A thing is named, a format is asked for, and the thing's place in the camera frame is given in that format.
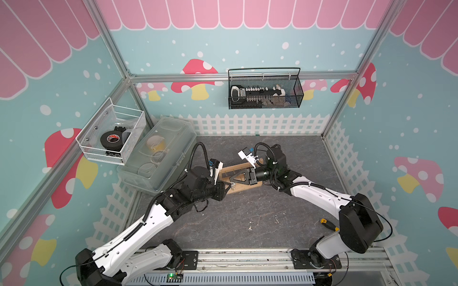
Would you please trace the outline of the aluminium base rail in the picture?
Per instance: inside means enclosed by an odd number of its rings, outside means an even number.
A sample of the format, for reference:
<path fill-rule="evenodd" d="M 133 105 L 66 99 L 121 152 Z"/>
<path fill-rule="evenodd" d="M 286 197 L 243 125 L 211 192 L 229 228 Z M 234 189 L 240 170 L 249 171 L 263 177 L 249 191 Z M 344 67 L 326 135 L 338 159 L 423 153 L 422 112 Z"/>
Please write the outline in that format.
<path fill-rule="evenodd" d="M 164 247 L 141 250 L 122 264 L 123 286 L 400 286 L 386 252 L 346 252 L 322 269 L 304 250 L 200 249 L 184 251 L 177 266 Z"/>

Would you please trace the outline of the black tape roll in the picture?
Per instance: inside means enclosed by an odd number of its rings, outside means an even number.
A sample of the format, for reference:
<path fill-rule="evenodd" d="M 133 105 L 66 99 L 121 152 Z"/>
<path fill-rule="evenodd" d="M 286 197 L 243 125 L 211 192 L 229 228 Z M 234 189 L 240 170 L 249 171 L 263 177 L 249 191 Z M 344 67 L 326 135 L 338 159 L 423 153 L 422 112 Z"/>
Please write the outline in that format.
<path fill-rule="evenodd" d="M 109 151 L 122 150 L 124 143 L 121 131 L 108 131 L 102 134 L 100 138 L 101 145 Z"/>

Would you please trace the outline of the yellow black connector plug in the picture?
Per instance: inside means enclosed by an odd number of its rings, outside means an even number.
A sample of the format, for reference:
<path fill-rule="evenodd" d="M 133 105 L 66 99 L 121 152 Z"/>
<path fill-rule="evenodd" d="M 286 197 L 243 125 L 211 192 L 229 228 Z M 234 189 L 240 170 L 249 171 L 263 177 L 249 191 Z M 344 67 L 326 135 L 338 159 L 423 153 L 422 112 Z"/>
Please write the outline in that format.
<path fill-rule="evenodd" d="M 328 230 L 335 231 L 335 232 L 339 231 L 339 227 L 327 219 L 321 219 L 320 223 L 323 226 L 325 226 Z"/>

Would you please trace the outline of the clear acrylic wall bin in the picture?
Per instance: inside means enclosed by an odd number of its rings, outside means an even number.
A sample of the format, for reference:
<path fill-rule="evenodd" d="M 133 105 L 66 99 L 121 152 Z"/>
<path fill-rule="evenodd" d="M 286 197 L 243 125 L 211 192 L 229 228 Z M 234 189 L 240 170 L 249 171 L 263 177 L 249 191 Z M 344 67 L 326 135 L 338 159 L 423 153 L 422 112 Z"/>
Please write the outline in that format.
<path fill-rule="evenodd" d="M 89 161 L 124 166 L 144 128 L 142 110 L 114 105 L 108 98 L 76 137 Z"/>

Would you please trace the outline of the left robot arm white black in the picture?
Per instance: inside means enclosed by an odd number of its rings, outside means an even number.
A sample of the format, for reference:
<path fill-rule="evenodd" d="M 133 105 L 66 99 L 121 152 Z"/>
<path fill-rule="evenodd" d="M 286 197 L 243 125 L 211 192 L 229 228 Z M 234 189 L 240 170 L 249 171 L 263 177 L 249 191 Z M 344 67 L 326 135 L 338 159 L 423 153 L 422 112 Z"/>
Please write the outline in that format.
<path fill-rule="evenodd" d="M 124 286 L 148 270 L 175 268 L 182 263 L 182 250 L 173 240 L 142 254 L 137 251 L 197 203 L 221 201 L 228 193 L 230 184 L 218 179 L 223 163 L 209 159 L 202 142 L 194 145 L 192 153 L 198 148 L 203 151 L 205 166 L 193 166 L 194 158 L 190 157 L 184 175 L 156 194 L 141 218 L 101 247 L 83 249 L 76 255 L 73 268 L 81 285 Z"/>

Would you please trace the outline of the translucent green storage box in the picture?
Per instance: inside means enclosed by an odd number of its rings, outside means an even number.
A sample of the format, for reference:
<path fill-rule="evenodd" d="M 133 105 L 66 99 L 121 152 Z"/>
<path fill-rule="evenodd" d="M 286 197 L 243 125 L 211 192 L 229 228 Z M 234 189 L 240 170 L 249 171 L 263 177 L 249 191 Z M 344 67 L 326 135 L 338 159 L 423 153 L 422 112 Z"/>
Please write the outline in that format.
<path fill-rule="evenodd" d="M 117 168 L 119 178 L 149 195 L 166 190 L 186 168 L 196 137 L 190 122 L 161 118 L 136 145 L 125 165 Z"/>

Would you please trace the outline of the wooden jewelry display stand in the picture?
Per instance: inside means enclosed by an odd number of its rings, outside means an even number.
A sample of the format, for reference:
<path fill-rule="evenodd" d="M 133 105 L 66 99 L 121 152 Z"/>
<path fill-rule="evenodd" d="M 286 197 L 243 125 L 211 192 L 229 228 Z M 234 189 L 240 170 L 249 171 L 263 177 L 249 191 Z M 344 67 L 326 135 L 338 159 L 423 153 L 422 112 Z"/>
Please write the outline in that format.
<path fill-rule="evenodd" d="M 266 166 L 260 166 L 257 163 L 255 166 L 250 163 L 242 163 L 224 167 L 218 178 L 230 185 L 227 194 L 235 194 L 258 188 L 269 177 L 270 171 L 267 170 Z"/>

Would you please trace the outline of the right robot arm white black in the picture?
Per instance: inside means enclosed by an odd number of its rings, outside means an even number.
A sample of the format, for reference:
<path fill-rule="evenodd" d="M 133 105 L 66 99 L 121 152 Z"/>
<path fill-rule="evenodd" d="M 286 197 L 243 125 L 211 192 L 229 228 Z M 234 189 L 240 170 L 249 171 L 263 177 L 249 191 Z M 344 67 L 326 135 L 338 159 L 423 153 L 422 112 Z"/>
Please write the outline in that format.
<path fill-rule="evenodd" d="M 242 173 L 241 182 L 254 185 L 267 181 L 280 193 L 303 199 L 335 217 L 339 225 L 330 235 L 319 238 L 308 250 L 306 259 L 316 269 L 322 269 L 337 255 L 353 251 L 364 254 L 380 242 L 386 220 L 363 194 L 349 195 L 317 184 L 287 165 L 281 146 L 257 143 L 244 148 L 239 157 L 250 164 Z"/>

